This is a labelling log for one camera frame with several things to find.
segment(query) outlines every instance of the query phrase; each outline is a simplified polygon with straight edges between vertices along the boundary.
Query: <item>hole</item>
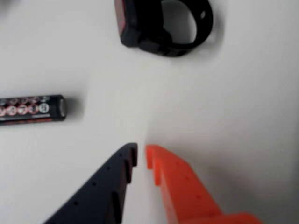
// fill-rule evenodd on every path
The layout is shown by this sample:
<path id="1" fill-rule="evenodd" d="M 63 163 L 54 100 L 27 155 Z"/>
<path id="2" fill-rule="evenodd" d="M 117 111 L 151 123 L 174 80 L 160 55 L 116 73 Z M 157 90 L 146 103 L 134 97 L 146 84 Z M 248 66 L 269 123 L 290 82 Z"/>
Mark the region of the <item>hole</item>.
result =
<path id="1" fill-rule="evenodd" d="M 200 14 L 200 18 L 203 20 L 206 16 L 206 12 L 205 11 L 202 11 L 201 14 Z"/>
<path id="2" fill-rule="evenodd" d="M 178 0 L 164 0 L 161 5 L 164 29 L 170 33 L 172 41 L 180 44 L 194 42 L 197 26 L 189 8 Z"/>

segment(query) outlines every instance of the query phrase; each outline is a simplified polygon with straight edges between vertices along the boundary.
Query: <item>black battery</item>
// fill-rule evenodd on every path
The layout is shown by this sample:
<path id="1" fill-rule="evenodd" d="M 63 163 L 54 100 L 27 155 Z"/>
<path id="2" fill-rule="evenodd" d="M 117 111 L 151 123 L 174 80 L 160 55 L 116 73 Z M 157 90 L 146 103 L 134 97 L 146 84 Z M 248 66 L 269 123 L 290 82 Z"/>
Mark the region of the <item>black battery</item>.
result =
<path id="1" fill-rule="evenodd" d="M 0 125 L 63 121 L 66 115 L 62 95 L 0 99 Z"/>

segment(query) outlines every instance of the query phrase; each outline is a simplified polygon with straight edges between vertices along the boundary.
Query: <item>black watch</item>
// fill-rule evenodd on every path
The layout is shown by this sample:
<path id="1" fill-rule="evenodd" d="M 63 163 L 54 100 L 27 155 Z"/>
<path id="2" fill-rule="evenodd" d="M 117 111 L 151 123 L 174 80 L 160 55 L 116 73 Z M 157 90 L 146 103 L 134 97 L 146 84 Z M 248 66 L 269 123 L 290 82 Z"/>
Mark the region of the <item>black watch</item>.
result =
<path id="1" fill-rule="evenodd" d="M 195 41 L 188 44 L 173 43 L 171 35 L 163 28 L 162 1 L 115 0 L 119 33 L 125 46 L 163 56 L 181 56 L 206 40 L 213 26 L 208 0 L 180 0 L 189 8 L 197 25 Z"/>

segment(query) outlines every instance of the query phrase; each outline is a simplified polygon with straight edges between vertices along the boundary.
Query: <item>white surface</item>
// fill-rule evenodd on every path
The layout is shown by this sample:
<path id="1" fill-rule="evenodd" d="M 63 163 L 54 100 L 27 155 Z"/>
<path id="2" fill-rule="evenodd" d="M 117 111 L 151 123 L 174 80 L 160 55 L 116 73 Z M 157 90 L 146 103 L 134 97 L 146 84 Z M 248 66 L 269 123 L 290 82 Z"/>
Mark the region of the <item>white surface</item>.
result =
<path id="1" fill-rule="evenodd" d="M 2 8 L 0 96 L 79 103 L 63 123 L 0 127 L 1 224 L 42 223 L 129 141 L 125 224 L 166 223 L 145 143 L 189 161 L 224 211 L 299 222 L 299 2 L 212 4 L 211 38 L 181 58 L 122 46 L 112 0 Z"/>

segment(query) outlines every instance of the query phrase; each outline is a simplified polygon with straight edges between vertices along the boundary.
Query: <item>orange plastic object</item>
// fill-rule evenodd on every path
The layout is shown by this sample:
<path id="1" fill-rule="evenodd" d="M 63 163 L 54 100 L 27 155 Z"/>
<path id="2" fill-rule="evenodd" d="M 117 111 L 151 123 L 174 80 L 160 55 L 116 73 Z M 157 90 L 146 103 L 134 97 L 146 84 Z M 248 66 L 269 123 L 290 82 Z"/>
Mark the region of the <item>orange plastic object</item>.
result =
<path id="1" fill-rule="evenodd" d="M 225 215 L 187 162 L 168 150 L 146 146 L 148 168 L 161 185 L 169 224 L 261 224 L 253 215 Z"/>

